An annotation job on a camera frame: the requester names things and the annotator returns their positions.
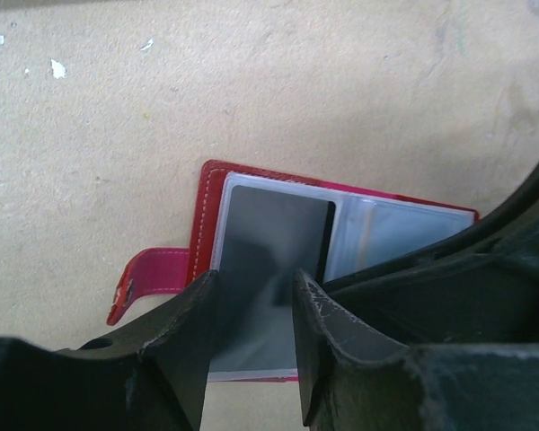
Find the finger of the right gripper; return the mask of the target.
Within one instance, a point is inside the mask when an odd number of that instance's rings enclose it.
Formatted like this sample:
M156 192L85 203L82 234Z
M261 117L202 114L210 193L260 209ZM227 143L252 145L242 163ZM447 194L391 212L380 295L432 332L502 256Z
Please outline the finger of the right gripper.
M539 163L480 222L323 289L404 344L539 342Z

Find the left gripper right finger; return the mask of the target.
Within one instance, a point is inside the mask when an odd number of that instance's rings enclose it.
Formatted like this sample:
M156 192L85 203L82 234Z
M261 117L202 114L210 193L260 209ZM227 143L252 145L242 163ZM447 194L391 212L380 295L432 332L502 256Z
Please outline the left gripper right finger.
M296 274L302 420L312 430L539 430L539 339L404 344Z

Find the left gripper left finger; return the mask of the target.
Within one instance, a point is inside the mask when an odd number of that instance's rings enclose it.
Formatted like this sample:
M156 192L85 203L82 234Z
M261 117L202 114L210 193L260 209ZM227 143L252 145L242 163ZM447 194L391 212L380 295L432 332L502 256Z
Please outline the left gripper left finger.
M0 430L198 430L218 274L78 349L0 337Z

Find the red card holder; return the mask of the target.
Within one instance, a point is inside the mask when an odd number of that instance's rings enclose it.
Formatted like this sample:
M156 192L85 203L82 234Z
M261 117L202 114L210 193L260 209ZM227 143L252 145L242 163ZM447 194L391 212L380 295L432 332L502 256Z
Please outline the red card holder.
M188 248L140 251L125 267L107 318L139 298L178 294L209 269L226 283L233 317L211 381L297 378L291 285L299 269L327 282L468 228L470 208L236 163L204 163Z

